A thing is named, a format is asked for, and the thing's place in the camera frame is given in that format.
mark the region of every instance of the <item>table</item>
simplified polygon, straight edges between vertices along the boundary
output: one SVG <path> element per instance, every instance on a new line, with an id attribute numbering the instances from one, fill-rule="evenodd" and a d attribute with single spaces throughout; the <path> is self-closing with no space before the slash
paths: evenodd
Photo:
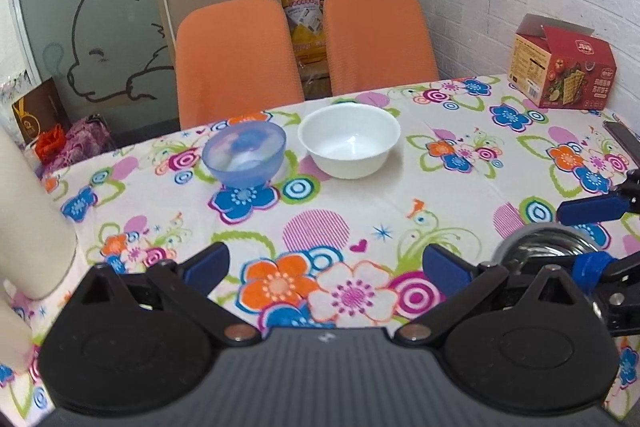
<path id="1" fill-rule="evenodd" d="M 297 139 L 305 115 L 347 101 L 382 107 L 402 127 L 385 167 L 363 180 L 330 178 Z M 210 298 L 261 330 L 380 326 L 393 332 L 442 299 L 420 271 L 425 245 L 486 261 L 523 223 L 550 221 L 561 201 L 621 182 L 634 165 L 603 130 L 610 118 L 538 109 L 506 76 L 461 78 L 264 111 L 59 171 L 44 185 L 75 222 L 80 251 L 49 297 L 14 295 L 14 309 L 33 329 L 34 362 L 23 375 L 0 368 L 0 410 L 22 427 L 51 409 L 37 370 L 38 346 L 98 262 L 120 273 L 144 271 L 159 259 L 181 262 L 224 241 L 230 273 Z M 213 133 L 247 119 L 285 129 L 286 161 L 271 185 L 221 187 L 200 152 Z M 582 228 L 617 257 L 640 250 L 638 216 Z M 347 281 L 365 291 L 352 291 Z M 348 305 L 338 305 L 335 292 Z M 640 337 L 616 343 L 620 371 L 607 406 L 621 417 L 640 396 Z"/>

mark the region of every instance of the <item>blue cable tie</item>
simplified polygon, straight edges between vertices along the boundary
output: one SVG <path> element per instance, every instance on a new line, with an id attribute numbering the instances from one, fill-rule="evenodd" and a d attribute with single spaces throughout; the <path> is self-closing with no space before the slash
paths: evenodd
<path id="1" fill-rule="evenodd" d="M 591 295 L 604 269 L 615 260 L 605 251 L 581 253 L 575 258 L 571 277 L 585 295 Z"/>

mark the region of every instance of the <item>red box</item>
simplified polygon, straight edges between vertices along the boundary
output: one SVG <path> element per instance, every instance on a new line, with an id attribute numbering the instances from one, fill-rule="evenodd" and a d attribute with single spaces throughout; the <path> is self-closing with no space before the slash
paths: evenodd
<path id="1" fill-rule="evenodd" d="M 509 78 L 542 108 L 604 109 L 616 76 L 609 44 L 593 30 L 527 15 L 518 28 Z"/>

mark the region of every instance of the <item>brand logo on box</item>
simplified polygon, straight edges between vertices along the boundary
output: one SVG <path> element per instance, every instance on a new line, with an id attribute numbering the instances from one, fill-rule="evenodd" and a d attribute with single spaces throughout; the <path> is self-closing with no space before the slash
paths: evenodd
<path id="1" fill-rule="evenodd" d="M 593 55 L 593 47 L 587 41 L 575 41 L 578 51 L 585 55 Z"/>

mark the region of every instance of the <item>bowl rim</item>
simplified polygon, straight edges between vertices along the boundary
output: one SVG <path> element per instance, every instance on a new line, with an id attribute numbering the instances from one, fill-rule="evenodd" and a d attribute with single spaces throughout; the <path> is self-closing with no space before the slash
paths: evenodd
<path id="1" fill-rule="evenodd" d="M 378 152 L 376 154 L 369 154 L 369 155 L 366 155 L 366 156 L 359 156 L 357 158 L 349 158 L 348 160 L 343 159 L 343 158 L 332 158 L 331 156 L 327 156 L 327 155 L 321 154 L 318 151 L 316 151 L 316 150 L 312 149 L 311 147 L 309 147 L 307 145 L 305 139 L 303 138 L 303 133 L 305 132 L 305 129 L 308 126 L 309 122 L 314 119 L 312 117 L 315 117 L 315 115 L 322 114 L 322 113 L 325 113 L 325 112 L 331 112 L 331 111 L 335 111 L 335 110 L 344 110 L 345 106 L 352 107 L 352 108 L 358 108 L 358 110 L 363 110 L 363 111 L 376 112 L 376 113 L 382 115 L 383 118 L 386 118 L 387 121 L 392 122 L 392 126 L 393 126 L 394 130 L 396 131 L 396 137 L 395 137 L 393 143 L 391 145 L 389 145 L 388 147 L 386 147 L 381 152 Z M 317 110 L 313 111 L 312 113 L 309 113 L 308 115 L 306 115 L 306 117 L 303 118 L 302 122 L 298 126 L 298 140 L 306 150 L 308 150 L 313 155 L 319 156 L 321 158 L 325 158 L 327 160 L 337 161 L 337 162 L 353 162 L 353 161 L 360 161 L 360 160 L 368 160 L 370 158 L 375 158 L 376 156 L 380 156 L 381 154 L 385 154 L 385 153 L 389 152 L 391 149 L 393 149 L 393 147 L 395 147 L 395 145 L 398 143 L 398 140 L 400 139 L 401 135 L 402 135 L 402 128 L 401 128 L 400 122 L 398 121 L 398 119 L 396 117 L 394 117 L 391 113 L 389 113 L 389 111 L 385 111 L 384 109 L 380 109 L 379 107 L 376 107 L 375 105 L 368 105 L 368 104 L 365 104 L 365 103 L 357 103 L 357 102 L 332 103 L 331 105 L 327 105 L 325 107 L 321 107 L 320 109 L 317 109 Z"/>
<path id="2" fill-rule="evenodd" d="M 206 160 L 206 153 L 209 151 L 209 149 L 211 149 L 214 145 L 214 143 L 217 140 L 222 139 L 222 137 L 224 137 L 226 134 L 231 133 L 231 131 L 238 131 L 238 129 L 242 127 L 255 127 L 256 125 L 260 125 L 260 126 L 265 126 L 265 127 L 271 127 L 274 128 L 274 130 L 281 135 L 282 138 L 282 145 L 279 147 L 279 149 L 274 152 L 271 156 L 269 156 L 268 158 L 265 158 L 260 165 L 257 165 L 255 167 L 252 167 L 250 169 L 247 169 L 246 171 L 228 171 L 228 170 L 221 170 L 221 169 L 216 169 L 214 167 L 209 166 L 209 163 Z M 202 158 L 202 163 L 204 163 L 204 165 L 206 166 L 207 169 L 209 169 L 212 172 L 224 172 L 225 174 L 230 173 L 230 172 L 253 172 L 256 169 L 261 169 L 262 166 L 269 162 L 270 160 L 272 160 L 273 158 L 275 158 L 277 155 L 281 154 L 283 152 L 283 150 L 285 150 L 287 147 L 287 133 L 286 131 L 280 127 L 278 124 L 270 122 L 270 121 L 247 121 L 247 122 L 241 122 L 241 123 L 236 123 L 234 125 L 228 125 L 227 127 L 225 127 L 224 129 L 218 131 L 217 133 L 215 133 L 211 138 L 209 138 L 206 142 L 206 144 L 204 144 L 204 147 L 202 148 L 202 153 L 200 155 L 200 157 Z"/>

